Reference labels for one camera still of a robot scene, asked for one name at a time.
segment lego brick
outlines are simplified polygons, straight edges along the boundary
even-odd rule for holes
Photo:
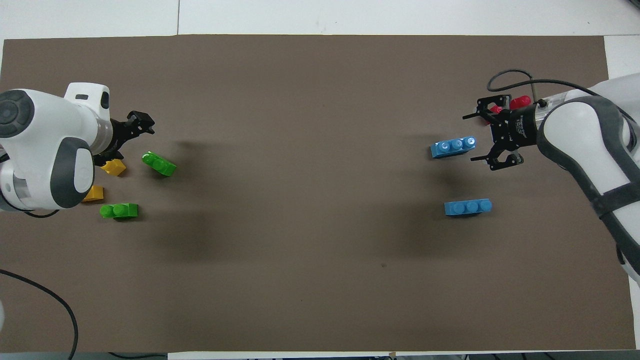
[[[464,154],[465,152],[473,150],[475,148],[476,138],[474,138],[473,136],[443,140],[431,145],[431,156],[434,159],[446,158],[448,156]]]
[[[100,208],[100,215],[103,218],[134,218],[138,216],[138,204],[104,205]]]
[[[82,202],[96,201],[104,199],[104,189],[101,186],[93,185],[86,194]]]
[[[168,161],[151,151],[148,151],[142,156],[142,162],[164,176],[171,176],[176,168],[171,161]]]
[[[489,199],[452,201],[444,203],[444,213],[447,216],[487,213],[491,211],[493,204]]]
[[[119,176],[127,167],[120,159],[113,159],[111,161],[107,161],[107,163],[100,168],[106,171],[109,175]]]

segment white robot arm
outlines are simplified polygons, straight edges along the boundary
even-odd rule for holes
[[[511,167],[524,161],[519,148],[537,144],[542,154],[569,171],[615,239],[623,268],[640,283],[638,88],[640,74],[634,74],[513,111],[508,109],[510,96],[498,95],[479,99],[476,112],[465,119],[482,116],[494,140],[489,154],[472,160],[485,160],[492,170]],[[487,110],[492,103],[503,109]],[[504,151],[511,154],[499,161]]]
[[[154,133],[146,113],[109,117],[109,88],[71,83],[64,96],[17,89],[0,94],[0,210],[65,209],[93,184],[93,166],[122,159],[119,148]]]

